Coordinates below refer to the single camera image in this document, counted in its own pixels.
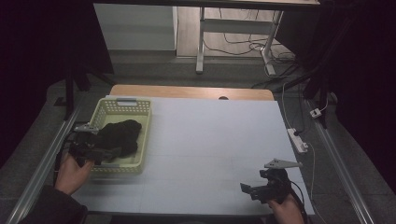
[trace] person's left hand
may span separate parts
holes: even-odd
[[[65,194],[73,194],[88,179],[93,166],[93,161],[87,161],[84,166],[79,167],[76,160],[67,153],[65,155],[64,162],[59,169],[55,188]]]

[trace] black sleeve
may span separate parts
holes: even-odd
[[[79,204],[71,196],[51,186],[44,186],[35,207],[20,224],[82,223],[87,212],[87,207]]]

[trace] white tabletop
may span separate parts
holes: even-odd
[[[240,183],[267,184],[273,158],[296,161],[275,101],[150,98],[145,168],[127,178],[92,178],[73,197],[90,211],[129,214],[267,215]],[[299,168],[287,169],[304,192]]]

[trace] person's arm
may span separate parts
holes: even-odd
[[[87,161],[80,168],[74,158],[66,154],[55,188],[44,186],[35,207],[20,223],[79,223],[88,211],[70,195],[88,179],[92,167],[93,161]]]
[[[304,224],[300,208],[291,194],[281,204],[271,200],[268,201],[268,205],[274,211],[274,216],[279,224]]]

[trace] human hand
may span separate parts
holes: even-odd
[[[304,224],[303,216],[296,200],[289,194],[282,204],[275,200],[267,202],[274,211],[279,224]]]
[[[59,169],[55,188],[65,194],[73,194],[88,179],[93,166],[93,161],[87,161],[84,166],[79,167],[76,160],[67,153]]]

